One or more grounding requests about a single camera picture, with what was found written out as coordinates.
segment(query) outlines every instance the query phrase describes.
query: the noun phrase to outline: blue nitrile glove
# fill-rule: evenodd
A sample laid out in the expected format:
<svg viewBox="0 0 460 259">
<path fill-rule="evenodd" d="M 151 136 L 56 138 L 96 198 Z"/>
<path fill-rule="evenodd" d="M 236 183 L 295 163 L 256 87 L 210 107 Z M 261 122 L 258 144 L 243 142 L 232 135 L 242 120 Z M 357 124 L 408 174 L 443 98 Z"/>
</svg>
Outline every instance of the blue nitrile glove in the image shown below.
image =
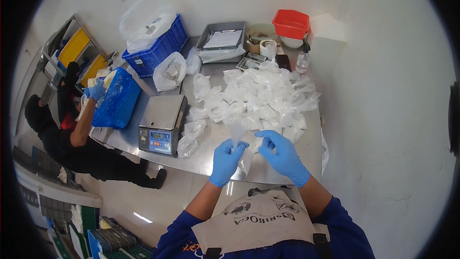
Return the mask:
<svg viewBox="0 0 460 259">
<path fill-rule="evenodd" d="M 83 90 L 83 94 L 89 98 L 89 88 L 88 87 L 85 88 L 85 90 Z"/>
<path fill-rule="evenodd" d="M 213 173 L 209 177 L 209 181 L 217 187 L 224 187 L 235 173 L 238 161 L 247 147 L 249 144 L 240 141 L 233 153 L 230 154 L 230 150 L 233 148 L 231 139 L 222 142 L 214 150 Z"/>
<path fill-rule="evenodd" d="M 264 137 L 260 154 L 279 174 L 289 177 L 296 187 L 302 187 L 310 178 L 310 172 L 300 161 L 294 144 L 289 139 L 273 130 L 258 131 L 254 135 Z"/>
<path fill-rule="evenodd" d="M 105 95 L 104 80 L 98 78 L 95 86 L 89 88 L 89 97 L 99 101 Z"/>
</svg>

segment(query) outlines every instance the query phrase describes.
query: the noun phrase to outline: blue plastic bag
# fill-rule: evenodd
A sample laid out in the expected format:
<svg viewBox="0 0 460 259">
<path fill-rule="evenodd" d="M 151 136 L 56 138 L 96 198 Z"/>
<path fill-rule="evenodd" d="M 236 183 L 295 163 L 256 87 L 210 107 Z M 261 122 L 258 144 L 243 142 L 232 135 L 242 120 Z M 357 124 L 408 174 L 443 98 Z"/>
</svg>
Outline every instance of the blue plastic bag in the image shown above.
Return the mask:
<svg viewBox="0 0 460 259">
<path fill-rule="evenodd" d="M 115 70 L 115 77 L 107 89 L 104 101 L 95 110 L 92 118 L 92 125 L 95 127 L 125 128 L 141 91 L 126 70 L 121 67 Z"/>
</svg>

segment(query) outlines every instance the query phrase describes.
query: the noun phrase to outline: blue shirt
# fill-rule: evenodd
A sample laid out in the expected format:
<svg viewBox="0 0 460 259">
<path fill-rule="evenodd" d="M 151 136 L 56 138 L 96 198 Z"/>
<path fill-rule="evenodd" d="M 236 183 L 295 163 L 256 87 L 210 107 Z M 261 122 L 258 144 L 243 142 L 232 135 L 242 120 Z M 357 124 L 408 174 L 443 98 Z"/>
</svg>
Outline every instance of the blue shirt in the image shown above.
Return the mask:
<svg viewBox="0 0 460 259">
<path fill-rule="evenodd" d="M 186 211 L 169 225 L 168 232 L 161 236 L 158 249 L 151 258 L 203 258 L 198 240 L 192 226 L 203 222 Z M 334 258 L 374 258 L 369 241 L 364 231 L 353 223 L 340 200 L 333 197 L 323 213 L 313 223 L 326 224 L 331 241 L 329 247 Z M 272 246 L 226 253 L 225 259 L 253 258 L 318 258 L 315 245 L 301 240 L 285 240 Z"/>
</svg>

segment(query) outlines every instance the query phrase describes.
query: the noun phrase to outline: red plastic basket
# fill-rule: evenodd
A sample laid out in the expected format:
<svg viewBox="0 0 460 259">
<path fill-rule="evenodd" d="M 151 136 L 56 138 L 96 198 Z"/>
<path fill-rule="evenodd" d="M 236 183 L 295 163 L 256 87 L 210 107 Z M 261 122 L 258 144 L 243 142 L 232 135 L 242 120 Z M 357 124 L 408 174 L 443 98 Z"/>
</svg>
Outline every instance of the red plastic basket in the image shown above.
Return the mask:
<svg viewBox="0 0 460 259">
<path fill-rule="evenodd" d="M 296 10 L 279 9 L 272 23 L 278 35 L 302 39 L 308 32 L 310 17 Z"/>
</svg>

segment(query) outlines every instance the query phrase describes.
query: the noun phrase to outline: smartphone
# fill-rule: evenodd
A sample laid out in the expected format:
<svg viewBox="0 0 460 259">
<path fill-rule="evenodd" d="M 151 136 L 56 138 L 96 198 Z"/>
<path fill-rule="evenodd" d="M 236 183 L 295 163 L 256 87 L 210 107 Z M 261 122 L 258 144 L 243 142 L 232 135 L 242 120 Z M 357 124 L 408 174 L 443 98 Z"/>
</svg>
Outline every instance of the smartphone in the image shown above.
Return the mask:
<svg viewBox="0 0 460 259">
<path fill-rule="evenodd" d="M 275 61 L 278 63 L 279 68 L 284 68 L 292 72 L 291 62 L 289 62 L 289 56 L 286 54 L 275 56 Z"/>
</svg>

